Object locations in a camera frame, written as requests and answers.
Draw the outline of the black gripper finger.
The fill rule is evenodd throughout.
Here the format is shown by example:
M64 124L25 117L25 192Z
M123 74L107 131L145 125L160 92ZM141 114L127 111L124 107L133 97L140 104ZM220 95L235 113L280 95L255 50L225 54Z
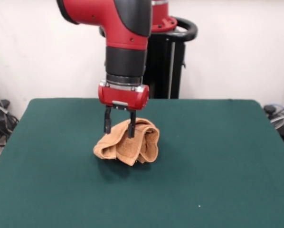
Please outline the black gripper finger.
M104 113L104 132L110 133L111 132L111 106L105 107L105 113Z
M135 125L136 125L136 111L130 110L130 122L128 124L128 137L134 138L135 134Z

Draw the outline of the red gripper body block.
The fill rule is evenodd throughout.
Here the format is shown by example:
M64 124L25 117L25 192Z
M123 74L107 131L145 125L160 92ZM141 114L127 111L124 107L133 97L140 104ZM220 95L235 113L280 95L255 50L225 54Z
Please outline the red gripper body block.
M98 96L102 104L107 106L124 106L130 110L142 110L149 99L149 87L120 86L101 81Z

